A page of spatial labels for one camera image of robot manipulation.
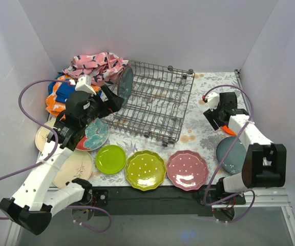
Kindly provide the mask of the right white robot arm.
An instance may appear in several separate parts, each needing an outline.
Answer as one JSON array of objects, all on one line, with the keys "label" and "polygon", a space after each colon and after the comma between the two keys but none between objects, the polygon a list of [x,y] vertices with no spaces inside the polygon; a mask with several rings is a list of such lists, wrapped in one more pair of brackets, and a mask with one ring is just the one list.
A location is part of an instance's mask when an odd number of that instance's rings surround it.
[{"label": "right white robot arm", "polygon": [[212,92],[202,99],[208,106],[203,114],[211,126],[215,130],[227,126],[246,149],[242,170],[220,178],[211,192],[211,198],[225,204],[233,199],[235,193],[249,188],[283,187],[286,179],[286,147],[272,142],[260,132],[250,114],[238,108],[234,92]]}]

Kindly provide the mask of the olive polka dot plate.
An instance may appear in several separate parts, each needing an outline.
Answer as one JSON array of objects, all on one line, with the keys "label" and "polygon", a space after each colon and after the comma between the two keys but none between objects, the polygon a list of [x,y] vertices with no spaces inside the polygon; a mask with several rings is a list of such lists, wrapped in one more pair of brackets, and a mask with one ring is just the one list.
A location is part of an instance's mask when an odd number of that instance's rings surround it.
[{"label": "olive polka dot plate", "polygon": [[141,191],[158,188],[166,176],[164,160],[149,150],[135,152],[127,159],[124,170],[130,185]]}]

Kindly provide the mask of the cream leaf plate far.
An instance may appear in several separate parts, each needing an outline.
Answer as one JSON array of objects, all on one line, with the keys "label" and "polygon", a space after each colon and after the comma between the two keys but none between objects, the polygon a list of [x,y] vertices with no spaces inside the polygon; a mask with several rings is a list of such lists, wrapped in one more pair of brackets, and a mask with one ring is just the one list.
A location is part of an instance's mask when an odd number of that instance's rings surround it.
[{"label": "cream leaf plate far", "polygon": [[[46,126],[53,128],[56,119],[51,119],[45,123]],[[36,133],[35,145],[39,151],[43,151],[47,137],[51,131],[45,127],[40,127]]]}]

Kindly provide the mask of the orange blue cloth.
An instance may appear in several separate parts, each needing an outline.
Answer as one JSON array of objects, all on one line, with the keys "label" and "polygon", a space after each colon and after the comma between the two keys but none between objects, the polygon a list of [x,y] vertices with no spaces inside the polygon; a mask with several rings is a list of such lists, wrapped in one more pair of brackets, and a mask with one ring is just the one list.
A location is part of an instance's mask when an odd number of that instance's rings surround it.
[{"label": "orange blue cloth", "polygon": [[45,100],[46,110],[53,116],[57,116],[66,109],[65,102],[75,91],[75,87],[68,83],[51,82],[48,85],[48,97]]}]

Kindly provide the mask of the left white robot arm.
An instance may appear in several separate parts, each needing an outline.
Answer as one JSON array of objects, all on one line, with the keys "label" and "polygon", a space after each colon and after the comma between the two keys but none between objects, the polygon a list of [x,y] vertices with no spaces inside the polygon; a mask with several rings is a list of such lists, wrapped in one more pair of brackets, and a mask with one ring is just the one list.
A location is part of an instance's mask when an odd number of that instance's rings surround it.
[{"label": "left white robot arm", "polygon": [[7,218],[35,235],[41,234],[52,217],[66,207],[91,207],[93,187],[87,180],[72,178],[56,192],[49,192],[48,189],[64,162],[85,136],[86,127],[93,120],[121,109],[124,99],[107,86],[101,89],[106,100],[86,89],[78,89],[70,95],[65,110],[58,114],[50,129],[35,168],[11,198],[4,198],[0,202],[0,209]]}]

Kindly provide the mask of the dark blue plate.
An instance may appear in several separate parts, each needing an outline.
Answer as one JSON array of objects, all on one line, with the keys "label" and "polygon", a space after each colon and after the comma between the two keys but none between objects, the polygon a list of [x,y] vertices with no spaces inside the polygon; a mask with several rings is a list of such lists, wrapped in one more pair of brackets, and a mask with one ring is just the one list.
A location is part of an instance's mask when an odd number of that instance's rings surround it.
[{"label": "dark blue plate", "polygon": [[[236,139],[235,136],[227,137],[220,141],[216,148],[216,157],[218,162],[224,158],[227,150],[232,145],[234,140]],[[241,173],[242,167],[245,161],[246,156],[246,149],[243,143],[240,140],[237,140],[227,155],[224,163],[222,164],[222,168],[229,173],[230,175],[235,175]]]},{"label": "dark blue plate", "polygon": [[133,79],[134,74],[131,67],[126,67],[120,77],[119,82],[117,83],[117,95],[124,99],[124,103],[126,104],[133,88]]}]

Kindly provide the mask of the cream leaf plate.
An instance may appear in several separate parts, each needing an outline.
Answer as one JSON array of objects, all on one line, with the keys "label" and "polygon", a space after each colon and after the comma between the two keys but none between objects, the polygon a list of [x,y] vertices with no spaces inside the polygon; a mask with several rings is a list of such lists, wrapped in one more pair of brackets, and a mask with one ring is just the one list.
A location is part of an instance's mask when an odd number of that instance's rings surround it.
[{"label": "cream leaf plate", "polygon": [[[56,119],[51,119],[45,123],[46,126],[53,128]],[[40,127],[36,133],[35,145],[39,151],[43,151],[47,137],[51,131],[45,127]]]},{"label": "cream leaf plate", "polygon": [[75,178],[88,180],[93,171],[93,160],[88,152],[75,150],[64,162],[52,183],[63,189],[67,182]]}]

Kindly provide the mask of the floral tablecloth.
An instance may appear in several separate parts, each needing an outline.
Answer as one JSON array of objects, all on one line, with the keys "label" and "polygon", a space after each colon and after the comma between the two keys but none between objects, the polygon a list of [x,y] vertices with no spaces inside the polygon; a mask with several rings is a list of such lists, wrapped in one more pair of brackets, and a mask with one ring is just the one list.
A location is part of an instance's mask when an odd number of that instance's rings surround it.
[{"label": "floral tablecloth", "polygon": [[98,150],[108,145],[117,145],[124,149],[126,156],[130,157],[135,152],[149,150],[156,152],[167,162],[168,158],[177,151],[191,150],[199,153],[207,162],[208,179],[211,178],[217,165],[216,147],[221,140],[229,137],[222,130],[213,130],[203,112],[207,106],[202,100],[204,91],[222,85],[218,88],[219,92],[232,91],[229,86],[238,86],[236,74],[234,72],[220,73],[197,73],[194,78],[193,88],[189,97],[186,115],[181,130],[179,140],[166,147],[155,139],[146,138],[140,135],[134,135],[123,130],[114,129],[109,126],[110,133],[108,140],[98,149],[88,152],[93,160],[93,171],[88,179],[95,187],[129,187],[130,183],[126,180],[125,170],[112,175],[101,173],[95,164],[95,157]]}]

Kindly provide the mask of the red teal flower plate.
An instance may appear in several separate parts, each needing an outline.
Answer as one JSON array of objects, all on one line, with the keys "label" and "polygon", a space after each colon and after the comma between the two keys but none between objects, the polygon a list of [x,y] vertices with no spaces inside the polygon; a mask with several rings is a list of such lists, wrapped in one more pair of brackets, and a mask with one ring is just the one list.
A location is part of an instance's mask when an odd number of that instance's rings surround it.
[{"label": "red teal flower plate", "polygon": [[93,151],[100,148],[109,138],[109,125],[97,118],[85,129],[85,136],[78,143],[76,149],[80,151]]}]

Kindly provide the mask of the lime green plate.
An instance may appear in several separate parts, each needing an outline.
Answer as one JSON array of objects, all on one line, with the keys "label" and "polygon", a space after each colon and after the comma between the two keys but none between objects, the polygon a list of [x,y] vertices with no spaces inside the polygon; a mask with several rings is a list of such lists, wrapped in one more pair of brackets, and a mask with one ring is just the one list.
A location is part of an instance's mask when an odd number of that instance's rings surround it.
[{"label": "lime green plate", "polygon": [[101,173],[112,175],[123,169],[126,160],[127,156],[123,148],[117,145],[108,145],[98,151],[95,164]]}]

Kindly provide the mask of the pink patterned cloth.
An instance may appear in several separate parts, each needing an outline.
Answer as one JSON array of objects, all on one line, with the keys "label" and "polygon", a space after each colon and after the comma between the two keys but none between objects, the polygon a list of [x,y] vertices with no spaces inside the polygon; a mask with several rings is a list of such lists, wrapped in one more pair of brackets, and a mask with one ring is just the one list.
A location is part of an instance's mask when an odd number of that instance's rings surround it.
[{"label": "pink patterned cloth", "polygon": [[104,84],[115,84],[128,63],[129,60],[110,52],[78,55],[73,57],[69,67],[62,72],[76,79],[88,75],[92,85],[101,87]]}]

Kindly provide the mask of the pink polka dot plate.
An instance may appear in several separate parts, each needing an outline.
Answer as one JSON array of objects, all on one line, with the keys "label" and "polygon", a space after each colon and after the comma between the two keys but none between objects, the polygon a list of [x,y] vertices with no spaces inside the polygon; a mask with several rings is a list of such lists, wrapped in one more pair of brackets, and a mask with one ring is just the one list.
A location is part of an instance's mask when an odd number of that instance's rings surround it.
[{"label": "pink polka dot plate", "polygon": [[166,164],[167,177],[184,191],[198,190],[206,184],[209,171],[206,160],[191,150],[177,151]]}]

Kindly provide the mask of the orange plate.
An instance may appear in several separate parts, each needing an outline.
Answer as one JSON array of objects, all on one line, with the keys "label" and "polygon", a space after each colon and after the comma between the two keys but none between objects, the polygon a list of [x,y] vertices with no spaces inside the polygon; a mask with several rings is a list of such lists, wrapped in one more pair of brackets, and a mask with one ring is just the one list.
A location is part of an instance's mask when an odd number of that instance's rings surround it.
[{"label": "orange plate", "polygon": [[232,130],[231,130],[229,127],[227,127],[227,126],[222,126],[222,127],[221,127],[221,130],[222,130],[224,133],[228,134],[228,135],[236,136],[236,133],[235,133],[234,131],[232,131]]}]

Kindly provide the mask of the cream leaf plate near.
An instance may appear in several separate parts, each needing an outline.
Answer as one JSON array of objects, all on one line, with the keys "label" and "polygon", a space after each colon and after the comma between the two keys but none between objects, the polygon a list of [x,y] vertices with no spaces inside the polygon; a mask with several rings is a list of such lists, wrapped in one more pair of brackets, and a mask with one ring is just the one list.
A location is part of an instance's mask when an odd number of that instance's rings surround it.
[{"label": "cream leaf plate near", "polygon": [[93,160],[88,152],[75,150],[64,162],[52,183],[63,189],[67,182],[75,178],[88,180],[93,171]]}]

